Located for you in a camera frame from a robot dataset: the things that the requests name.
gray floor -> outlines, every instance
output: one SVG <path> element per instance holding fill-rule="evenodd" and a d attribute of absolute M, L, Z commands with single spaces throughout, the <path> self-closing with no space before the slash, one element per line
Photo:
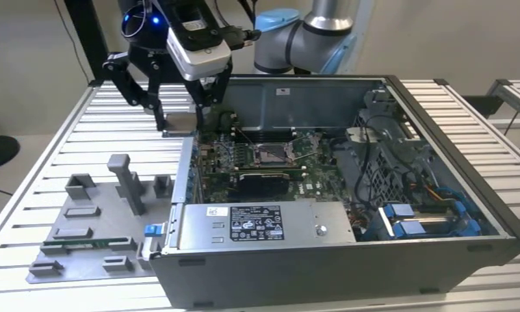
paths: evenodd
<path fill-rule="evenodd" d="M 16 158 L 0 167 L 0 189 L 14 192 L 36 160 L 52 140 L 53 135 L 16 136 L 21 150 Z M 9 201 L 9 196 L 0 193 L 0 212 Z"/>

warning label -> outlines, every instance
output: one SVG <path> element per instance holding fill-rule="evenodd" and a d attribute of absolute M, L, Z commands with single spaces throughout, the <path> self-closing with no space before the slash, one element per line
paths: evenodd
<path fill-rule="evenodd" d="M 236 242 L 285 239 L 280 206 L 231 207 L 231 219 L 229 236 Z"/>

metal slat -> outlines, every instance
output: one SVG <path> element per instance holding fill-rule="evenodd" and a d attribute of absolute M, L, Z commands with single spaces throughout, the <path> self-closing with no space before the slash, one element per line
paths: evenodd
<path fill-rule="evenodd" d="M 517 164 L 519 161 L 513 158 L 511 159 L 489 159 L 480 161 L 469 161 L 472 166 L 493 165 L 493 164 Z"/>
<path fill-rule="evenodd" d="M 156 125 L 149 122 L 85 122 L 76 126 L 74 133 L 93 131 L 142 131 L 156 130 Z"/>
<path fill-rule="evenodd" d="M 68 193 L 32 194 L 28 195 L 21 206 L 24 208 L 52 208 L 61 207 L 68 198 Z"/>
<path fill-rule="evenodd" d="M 50 226 L 2 229 L 0 244 L 40 244 L 45 241 L 50 230 Z"/>
<path fill-rule="evenodd" d="M 411 94 L 413 96 L 440 96 L 447 95 L 444 90 L 441 88 L 421 88 L 421 89 L 412 89 Z"/>
<path fill-rule="evenodd" d="M 177 151 L 120 151 L 128 154 L 132 163 L 162 163 L 179 162 L 180 152 Z M 65 153 L 53 160 L 54 165 L 60 164 L 106 164 L 112 153 Z"/>
<path fill-rule="evenodd" d="M 121 152 L 121 151 L 180 151 L 181 141 L 165 140 L 146 142 L 76 142 L 65 143 L 62 153 Z"/>
<path fill-rule="evenodd" d="M 403 84 L 405 86 L 405 88 L 408 89 L 440 89 L 440 86 L 437 83 L 409 83 L 409 82 L 405 82 L 403 81 Z"/>
<path fill-rule="evenodd" d="M 479 173 L 481 177 L 520 177 L 520 171 L 484 171 Z"/>
<path fill-rule="evenodd" d="M 73 133 L 68 142 L 100 142 L 100 141 L 144 141 L 161 140 L 162 135 L 157 131 L 125 132 L 84 132 Z"/>
<path fill-rule="evenodd" d="M 152 181 L 154 179 L 154 175 L 138 175 L 140 181 Z M 69 178 L 60 177 L 52 179 L 44 179 L 41 181 L 34 182 L 34 192 L 62 192 L 65 190 L 65 185 L 68 184 Z M 94 183 L 112 183 L 118 182 L 117 178 L 110 177 L 93 177 Z"/>
<path fill-rule="evenodd" d="M 171 105 L 162 105 L 164 112 L 188 112 L 189 105 L 184 104 L 184 101 L 180 103 L 173 103 Z M 133 107 L 129 105 L 110 105 L 110 106 L 92 106 L 88 107 L 86 114 L 140 114 L 144 110 L 141 107 Z"/>
<path fill-rule="evenodd" d="M 415 96 L 415 99 L 423 103 L 423 102 L 447 102 L 447 101 L 451 101 L 451 97 L 444 94 L 441 96 Z"/>
<path fill-rule="evenodd" d="M 177 173 L 177 162 L 129 164 L 129 170 L 144 176 L 158 174 L 175 175 Z M 48 168 L 44 172 L 44 177 L 70 177 L 70 175 L 76 173 L 89 174 L 92 177 L 114 176 L 114 173 L 108 170 L 108 167 L 104 164 L 68 164 Z"/>
<path fill-rule="evenodd" d="M 520 192 L 497 192 L 507 205 L 520 205 Z"/>
<path fill-rule="evenodd" d="M 487 183 L 495 190 L 520 190 L 520 179 L 488 179 Z"/>
<path fill-rule="evenodd" d="M 480 135 L 487 134 L 487 131 L 477 125 L 441 125 L 441 130 L 447 135 Z"/>

white wall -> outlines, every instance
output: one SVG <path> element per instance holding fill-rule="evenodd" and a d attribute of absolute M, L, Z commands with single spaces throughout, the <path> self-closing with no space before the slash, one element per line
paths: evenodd
<path fill-rule="evenodd" d="M 85 85 L 52 0 L 0 1 L 0 133 L 56 132 Z"/>
<path fill-rule="evenodd" d="M 520 0 L 376 0 L 355 72 L 444 78 L 463 94 L 520 79 Z"/>

